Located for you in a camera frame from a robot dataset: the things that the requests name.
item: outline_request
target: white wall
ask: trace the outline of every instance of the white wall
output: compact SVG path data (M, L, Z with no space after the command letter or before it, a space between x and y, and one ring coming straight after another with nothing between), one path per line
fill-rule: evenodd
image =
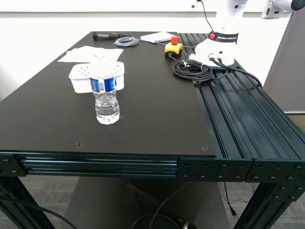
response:
M225 0L204 0L207 12L217 12ZM192 0L2 0L2 12L186 12L201 11ZM262 12L266 0L249 0L245 12Z
M0 18L0 100L29 80L90 31L209 32L205 19L170 14L63 14L50 17L8 13ZM209 19L216 24L215 18ZM241 20L236 59L264 83L289 18Z

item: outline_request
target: screwdriver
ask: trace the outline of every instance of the screwdriver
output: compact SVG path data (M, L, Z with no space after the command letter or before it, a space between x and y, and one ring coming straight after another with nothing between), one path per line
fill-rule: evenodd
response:
M128 37L127 35L117 33L93 32L93 39L96 41L98 38L102 39L118 39L120 37Z

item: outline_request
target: white plastic container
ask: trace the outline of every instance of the white plastic container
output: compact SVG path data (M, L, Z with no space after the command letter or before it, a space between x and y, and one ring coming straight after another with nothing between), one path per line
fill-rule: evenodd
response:
M115 77L117 90L122 90L124 88L124 74L124 63L116 62ZM73 66L69 74L69 78L71 79L73 88L76 93L92 93L89 63L81 63Z

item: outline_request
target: blue label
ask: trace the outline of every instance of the blue label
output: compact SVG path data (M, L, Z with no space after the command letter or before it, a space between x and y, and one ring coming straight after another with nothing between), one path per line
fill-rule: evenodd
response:
M100 92L99 81L90 78L91 88L94 92Z
M104 80L105 92L111 92L116 89L115 77Z

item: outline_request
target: black tabletop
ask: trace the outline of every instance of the black tabletop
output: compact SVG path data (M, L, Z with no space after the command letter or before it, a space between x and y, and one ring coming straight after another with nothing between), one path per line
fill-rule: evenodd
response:
M118 48L90 33L69 50L85 45ZM175 77L164 46L140 41L123 49L118 122L97 121L94 96L75 93L68 78L77 63L57 58L0 103L0 151L215 156L194 85Z

